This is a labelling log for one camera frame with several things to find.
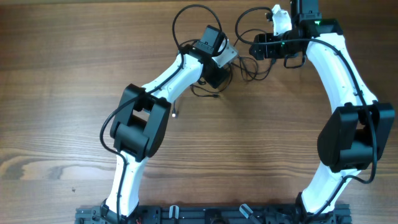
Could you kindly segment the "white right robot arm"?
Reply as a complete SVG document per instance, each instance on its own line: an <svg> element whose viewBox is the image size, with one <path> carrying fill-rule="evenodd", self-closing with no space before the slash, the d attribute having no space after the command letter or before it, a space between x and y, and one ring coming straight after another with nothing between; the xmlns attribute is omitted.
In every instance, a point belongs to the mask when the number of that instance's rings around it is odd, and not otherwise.
<svg viewBox="0 0 398 224"><path fill-rule="evenodd" d="M250 54L287 61L298 54L310 61L328 95L331 116L317 139L320 164L312 181L293 205L271 207L268 221L291 223L344 223L348 208L336 201L361 171L376 175L395 111L390 103L378 102L362 81L346 48L343 30L336 19L325 19L316 1L292 1L290 9L279 5L266 9L273 25L270 34L259 34L250 43Z"/></svg>

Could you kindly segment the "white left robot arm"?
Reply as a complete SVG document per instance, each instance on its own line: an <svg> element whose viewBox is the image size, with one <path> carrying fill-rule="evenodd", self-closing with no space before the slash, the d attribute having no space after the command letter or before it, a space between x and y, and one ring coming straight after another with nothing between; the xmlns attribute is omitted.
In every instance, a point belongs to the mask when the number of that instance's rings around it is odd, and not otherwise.
<svg viewBox="0 0 398 224"><path fill-rule="evenodd" d="M221 27L207 26L191 44L180 45L171 66L142 87L130 84L118 107L101 127L99 139L110 129L116 155L116 173L109 197L101 205L101 217L110 223L126 223L139 204L144 166L164 140L172 103L196 84L218 89L229 78L225 68L238 53Z"/></svg>

